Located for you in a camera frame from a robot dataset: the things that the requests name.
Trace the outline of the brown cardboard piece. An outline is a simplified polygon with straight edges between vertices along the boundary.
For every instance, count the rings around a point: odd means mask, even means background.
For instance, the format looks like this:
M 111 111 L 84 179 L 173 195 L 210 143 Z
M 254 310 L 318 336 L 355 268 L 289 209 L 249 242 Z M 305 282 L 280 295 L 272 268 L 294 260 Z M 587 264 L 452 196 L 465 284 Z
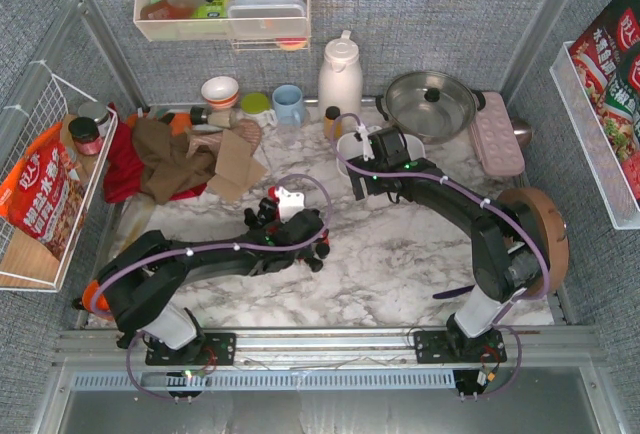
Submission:
M 222 134 L 215 174 L 207 182 L 207 190 L 233 203 L 258 183 L 266 172 L 266 167 L 253 157 L 251 145 L 226 130 Z

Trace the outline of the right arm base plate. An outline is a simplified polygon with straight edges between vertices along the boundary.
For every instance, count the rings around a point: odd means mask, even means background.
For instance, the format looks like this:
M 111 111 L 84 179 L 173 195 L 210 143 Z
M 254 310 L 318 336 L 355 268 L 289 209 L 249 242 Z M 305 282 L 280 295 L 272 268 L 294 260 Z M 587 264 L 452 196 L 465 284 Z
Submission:
M 412 333 L 419 364 L 502 363 L 507 353 L 500 332 L 490 329 L 476 338 L 456 337 L 445 330 Z

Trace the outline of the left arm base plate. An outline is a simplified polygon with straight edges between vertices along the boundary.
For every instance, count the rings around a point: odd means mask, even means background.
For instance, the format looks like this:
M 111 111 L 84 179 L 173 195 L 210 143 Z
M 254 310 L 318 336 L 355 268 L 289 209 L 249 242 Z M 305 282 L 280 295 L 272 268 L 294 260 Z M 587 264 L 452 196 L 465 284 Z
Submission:
M 232 332 L 206 332 L 179 350 L 171 350 L 156 339 L 145 342 L 149 366 L 232 366 L 237 336 Z

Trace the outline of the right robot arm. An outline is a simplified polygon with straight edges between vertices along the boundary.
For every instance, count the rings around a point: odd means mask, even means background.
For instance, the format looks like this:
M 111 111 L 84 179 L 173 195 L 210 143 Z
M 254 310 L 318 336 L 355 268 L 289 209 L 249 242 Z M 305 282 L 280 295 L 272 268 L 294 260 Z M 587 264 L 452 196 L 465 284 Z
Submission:
M 551 262 L 535 207 L 507 204 L 451 180 L 433 162 L 412 158 L 397 128 L 355 133 L 357 156 L 341 161 L 357 199 L 385 194 L 426 206 L 461 229 L 471 241 L 475 281 L 463 306 L 446 323 L 444 345 L 455 362 L 475 360 L 501 338 L 496 322 L 522 297 L 545 294 Z

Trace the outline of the white plastic storage basket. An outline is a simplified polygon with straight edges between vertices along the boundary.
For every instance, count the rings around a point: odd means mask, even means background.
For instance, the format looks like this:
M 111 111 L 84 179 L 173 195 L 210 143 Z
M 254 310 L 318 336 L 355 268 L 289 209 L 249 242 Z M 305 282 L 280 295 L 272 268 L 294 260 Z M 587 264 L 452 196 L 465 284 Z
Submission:
M 411 160 L 425 157 L 425 146 L 420 139 L 413 135 L 405 135 L 405 139 Z M 362 154 L 362 142 L 356 139 L 355 132 L 344 134 L 337 142 L 337 149 L 346 160 L 350 160 Z M 336 160 L 336 166 L 341 178 L 348 181 L 349 174 L 346 166 L 339 159 Z

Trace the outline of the brown cloth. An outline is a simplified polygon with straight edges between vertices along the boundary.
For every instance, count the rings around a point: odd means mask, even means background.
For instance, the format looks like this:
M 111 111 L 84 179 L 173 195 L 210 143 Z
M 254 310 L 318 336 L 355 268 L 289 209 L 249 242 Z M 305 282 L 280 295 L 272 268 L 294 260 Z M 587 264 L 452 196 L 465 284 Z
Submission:
M 215 175 L 216 157 L 210 150 L 188 156 L 188 136 L 173 136 L 171 127 L 157 120 L 139 119 L 132 131 L 132 144 L 144 165 L 141 191 L 159 205 L 205 185 Z

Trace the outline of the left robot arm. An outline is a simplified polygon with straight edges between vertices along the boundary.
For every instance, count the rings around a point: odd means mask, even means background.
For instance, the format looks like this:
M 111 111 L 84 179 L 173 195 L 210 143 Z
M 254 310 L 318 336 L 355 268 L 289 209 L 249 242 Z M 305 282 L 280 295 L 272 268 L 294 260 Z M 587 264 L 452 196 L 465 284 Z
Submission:
M 193 358 L 203 349 L 205 336 L 195 316 L 173 303 L 181 287 L 279 272 L 299 260 L 316 272 L 327 255 L 325 248 L 317 253 L 316 247 L 327 234 L 316 209 L 303 209 L 286 221 L 258 222 L 241 236 L 209 243 L 169 240 L 159 230 L 149 231 L 100 270 L 74 307 L 114 321 L 123 334 L 123 349 L 142 333 L 170 353 Z

